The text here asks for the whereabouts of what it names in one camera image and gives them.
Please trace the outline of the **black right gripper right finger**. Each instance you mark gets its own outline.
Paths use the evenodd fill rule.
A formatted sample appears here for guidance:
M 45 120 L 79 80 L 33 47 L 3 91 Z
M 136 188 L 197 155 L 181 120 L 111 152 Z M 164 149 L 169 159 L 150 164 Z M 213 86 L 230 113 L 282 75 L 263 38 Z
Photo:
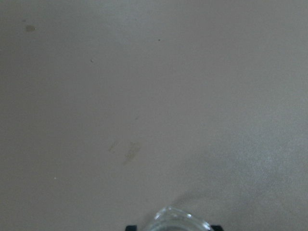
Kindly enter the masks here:
M 213 231 L 223 231 L 223 228 L 220 225 L 211 225 Z

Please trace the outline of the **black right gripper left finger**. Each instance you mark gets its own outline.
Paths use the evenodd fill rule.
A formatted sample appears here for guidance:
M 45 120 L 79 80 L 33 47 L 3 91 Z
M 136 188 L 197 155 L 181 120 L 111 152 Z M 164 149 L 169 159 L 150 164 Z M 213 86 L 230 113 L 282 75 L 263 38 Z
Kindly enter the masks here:
M 126 231 L 137 231 L 137 225 L 127 225 Z

